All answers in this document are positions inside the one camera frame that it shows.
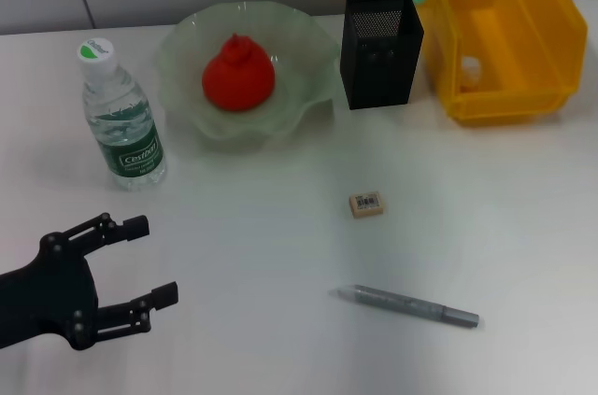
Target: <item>black pen holder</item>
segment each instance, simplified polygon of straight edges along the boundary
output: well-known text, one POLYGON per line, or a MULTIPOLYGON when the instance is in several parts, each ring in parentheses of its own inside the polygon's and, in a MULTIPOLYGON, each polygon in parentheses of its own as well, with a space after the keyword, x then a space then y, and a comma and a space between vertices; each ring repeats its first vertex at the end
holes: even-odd
POLYGON ((422 40, 413 0, 347 0, 340 74, 350 109, 406 104, 422 40))

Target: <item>green label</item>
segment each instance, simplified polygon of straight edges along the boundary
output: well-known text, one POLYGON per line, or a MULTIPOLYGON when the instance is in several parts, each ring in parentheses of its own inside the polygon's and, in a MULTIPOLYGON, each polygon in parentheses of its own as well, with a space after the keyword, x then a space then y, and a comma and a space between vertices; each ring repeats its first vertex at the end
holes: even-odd
POLYGON ((108 168, 117 176, 144 176, 156 169, 164 156, 155 125, 151 126, 146 136, 132 145, 109 146, 99 141, 98 145, 108 168))

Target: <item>plastic bottle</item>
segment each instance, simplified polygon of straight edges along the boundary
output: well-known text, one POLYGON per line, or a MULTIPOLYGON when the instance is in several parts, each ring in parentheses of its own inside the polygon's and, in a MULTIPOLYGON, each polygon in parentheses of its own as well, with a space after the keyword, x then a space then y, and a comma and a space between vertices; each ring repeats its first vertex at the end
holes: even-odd
POLYGON ((108 40, 91 38, 77 55, 85 77, 85 118, 116 183, 126 190, 158 183, 166 163, 145 93, 119 66, 108 40))

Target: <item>red fruit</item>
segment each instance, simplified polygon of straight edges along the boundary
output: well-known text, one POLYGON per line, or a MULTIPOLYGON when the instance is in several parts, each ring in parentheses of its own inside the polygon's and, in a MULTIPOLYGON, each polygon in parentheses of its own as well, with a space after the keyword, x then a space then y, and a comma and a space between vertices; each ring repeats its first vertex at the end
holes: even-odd
POLYGON ((249 37, 233 34, 204 70, 206 98, 224 110, 258 106, 274 89, 274 67, 265 51, 249 37))

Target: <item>yellow storage box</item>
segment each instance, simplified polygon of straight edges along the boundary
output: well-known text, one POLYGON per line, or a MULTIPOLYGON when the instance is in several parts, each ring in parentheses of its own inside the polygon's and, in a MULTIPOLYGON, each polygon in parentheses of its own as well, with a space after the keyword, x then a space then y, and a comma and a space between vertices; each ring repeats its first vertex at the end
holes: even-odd
POLYGON ((572 0, 426 0, 418 12, 435 90, 456 120, 526 120, 577 90, 587 26, 572 0), (463 57, 479 60, 476 85, 464 85, 463 57))

